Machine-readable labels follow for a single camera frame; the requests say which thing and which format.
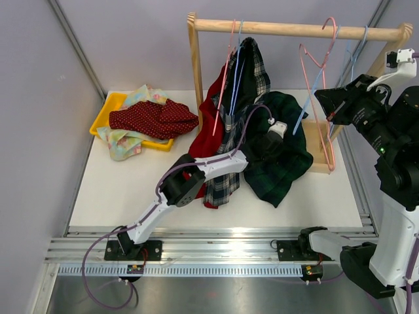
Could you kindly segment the dark green plaid skirt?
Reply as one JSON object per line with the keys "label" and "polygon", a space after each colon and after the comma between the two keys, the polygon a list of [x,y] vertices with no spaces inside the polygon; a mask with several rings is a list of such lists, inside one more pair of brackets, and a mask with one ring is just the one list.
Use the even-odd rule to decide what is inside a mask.
{"label": "dark green plaid skirt", "polygon": [[297,100],[289,94],[269,92],[261,101],[270,109],[275,120],[287,124],[283,150],[277,157],[247,168],[244,179],[260,200],[277,207],[292,183],[312,166],[314,157],[307,151],[302,126],[293,130],[302,111]]}

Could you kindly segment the pink hanger with green skirt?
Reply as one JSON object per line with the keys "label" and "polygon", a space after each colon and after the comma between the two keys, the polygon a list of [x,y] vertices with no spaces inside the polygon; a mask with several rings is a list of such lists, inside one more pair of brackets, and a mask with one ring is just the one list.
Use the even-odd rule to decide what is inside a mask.
{"label": "pink hanger with green skirt", "polygon": [[331,122],[333,118],[332,109],[328,108],[325,104],[325,92],[327,92],[326,87],[323,87],[322,82],[319,82],[319,86],[317,87],[317,90],[314,92],[314,95],[312,96],[313,105],[314,105],[314,99],[316,99],[323,111],[323,114],[325,115],[325,120],[323,122],[323,125],[325,126],[325,131],[321,128],[321,122],[316,110],[316,106],[314,105],[314,108],[316,110],[316,113],[314,113],[314,119],[316,123],[316,127],[319,134],[319,141],[320,141],[320,150],[322,151],[324,157],[325,157],[325,163],[327,166],[327,169],[329,172],[333,172],[336,168],[336,161],[335,161],[335,151],[333,148],[333,140],[332,140],[332,125]]}

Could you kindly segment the navy white plaid skirt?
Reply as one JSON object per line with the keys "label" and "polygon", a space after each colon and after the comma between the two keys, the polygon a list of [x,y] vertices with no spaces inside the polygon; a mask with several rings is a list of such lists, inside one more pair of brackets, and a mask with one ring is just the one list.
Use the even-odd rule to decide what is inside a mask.
{"label": "navy white plaid skirt", "polygon": [[[223,121],[225,135],[217,154],[226,153],[237,147],[242,136],[242,131],[252,106],[270,91],[270,78],[264,68],[264,61],[256,40],[252,37],[245,38],[240,51],[238,74],[240,83],[236,94],[234,114],[229,115],[232,86],[234,81],[234,68],[236,54],[230,58],[227,65],[227,78],[218,97],[219,120]],[[240,187],[240,176],[237,173],[227,174],[229,185],[227,192],[235,192]]]}

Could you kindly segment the blue hanger with dotted skirt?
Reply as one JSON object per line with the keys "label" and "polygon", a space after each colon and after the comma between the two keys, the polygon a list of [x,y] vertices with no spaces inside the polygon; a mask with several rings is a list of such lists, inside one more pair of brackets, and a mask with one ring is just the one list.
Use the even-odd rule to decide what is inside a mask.
{"label": "blue hanger with dotted skirt", "polygon": [[[329,61],[331,52],[333,51],[336,39],[337,39],[337,35],[338,35],[338,31],[339,31],[339,27],[336,24],[336,21],[333,17],[329,17],[328,19],[326,19],[325,23],[323,24],[323,26],[321,27],[322,30],[325,29],[326,25],[331,22],[332,23],[332,37],[331,37],[331,43],[323,57],[323,61],[322,62],[318,62],[315,57],[313,57],[313,55],[311,55],[311,53],[309,53],[308,49],[306,48],[306,46],[304,44],[300,44],[299,45],[299,59],[300,59],[300,63],[301,63],[301,67],[302,67],[302,73],[303,73],[303,77],[304,77],[304,81],[306,84],[306,89],[308,92],[308,97],[306,98],[306,101],[304,103],[304,106],[302,108],[302,111],[294,125],[293,131],[292,131],[292,135],[295,135],[297,132],[297,128],[301,125],[302,119],[304,117],[304,114],[306,113],[306,109],[308,104],[310,103],[313,107],[313,113],[316,113],[316,110],[314,108],[313,105],[313,100],[312,100],[312,96],[314,95],[314,92],[317,90],[317,87],[319,86],[319,82],[322,82],[323,87],[326,87],[326,80],[325,80],[325,68],[327,65],[327,62]],[[310,85],[309,80],[308,80],[308,75],[306,73],[306,68],[305,68],[305,64],[304,64],[304,57],[307,56],[318,68],[319,68],[319,72],[317,74],[317,77],[313,83],[313,85]]]}

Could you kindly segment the blue hanger with plaid skirt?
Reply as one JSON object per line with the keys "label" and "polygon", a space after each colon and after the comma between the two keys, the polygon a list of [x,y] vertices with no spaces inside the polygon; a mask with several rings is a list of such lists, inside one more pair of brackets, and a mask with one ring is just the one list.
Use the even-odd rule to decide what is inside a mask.
{"label": "blue hanger with plaid skirt", "polygon": [[238,74],[238,68],[239,68],[239,63],[240,63],[240,51],[242,49],[242,40],[241,40],[241,34],[242,34],[242,27],[243,27],[244,21],[241,20],[240,21],[240,28],[239,28],[239,32],[238,32],[238,49],[237,49],[237,54],[236,54],[236,66],[234,68],[234,81],[233,81],[233,86],[232,86],[232,96],[231,96],[231,100],[230,100],[230,110],[229,110],[229,115],[232,116],[234,114],[234,109],[235,109],[235,105],[236,105],[236,94],[238,91],[238,86],[240,83],[240,75]]}

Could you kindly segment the red polka dot skirt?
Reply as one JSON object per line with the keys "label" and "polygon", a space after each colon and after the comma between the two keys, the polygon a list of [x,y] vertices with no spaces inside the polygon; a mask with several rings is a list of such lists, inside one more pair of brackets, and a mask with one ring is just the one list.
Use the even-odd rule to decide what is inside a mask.
{"label": "red polka dot skirt", "polygon": [[136,131],[156,139],[175,139],[199,125],[198,116],[182,104],[167,99],[165,104],[140,101],[124,110],[109,113],[112,129]]}

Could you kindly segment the pastel floral skirt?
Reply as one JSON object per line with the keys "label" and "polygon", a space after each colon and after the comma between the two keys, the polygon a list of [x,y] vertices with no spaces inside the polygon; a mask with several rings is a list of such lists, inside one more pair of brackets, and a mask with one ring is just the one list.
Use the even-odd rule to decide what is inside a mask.
{"label": "pastel floral skirt", "polygon": [[[152,101],[163,105],[167,99],[168,96],[163,90],[154,89],[148,84],[144,84],[140,88],[127,94],[127,98],[119,110],[127,109],[140,101]],[[114,130],[110,126],[98,128],[98,133],[98,138],[107,143],[110,158],[118,162],[126,160],[136,154],[140,154],[141,149],[143,148],[141,143],[144,140],[156,140],[158,143],[167,141],[167,139],[156,139],[136,131]]]}

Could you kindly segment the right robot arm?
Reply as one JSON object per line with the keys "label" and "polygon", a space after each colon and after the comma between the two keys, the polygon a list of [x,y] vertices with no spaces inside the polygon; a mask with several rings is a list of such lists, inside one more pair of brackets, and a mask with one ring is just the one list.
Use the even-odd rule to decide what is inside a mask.
{"label": "right robot arm", "polygon": [[376,299],[397,288],[418,291],[418,87],[406,88],[395,103],[392,91],[374,77],[360,75],[340,88],[318,90],[327,119],[352,125],[378,154],[375,164],[383,198],[376,243],[358,243],[317,226],[293,241],[277,242],[280,260],[334,260],[354,284]]}

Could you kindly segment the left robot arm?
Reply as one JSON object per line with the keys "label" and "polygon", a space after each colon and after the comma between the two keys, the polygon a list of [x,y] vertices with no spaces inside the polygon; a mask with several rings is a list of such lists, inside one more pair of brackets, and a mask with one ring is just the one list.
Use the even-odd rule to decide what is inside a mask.
{"label": "left robot arm", "polygon": [[285,125],[278,124],[269,128],[261,138],[248,141],[227,153],[208,158],[182,155],[158,182],[152,204],[139,219],[117,234],[118,253],[128,260],[139,257],[143,244],[164,215],[188,205],[209,180],[241,173],[278,155],[283,148],[285,132]]}

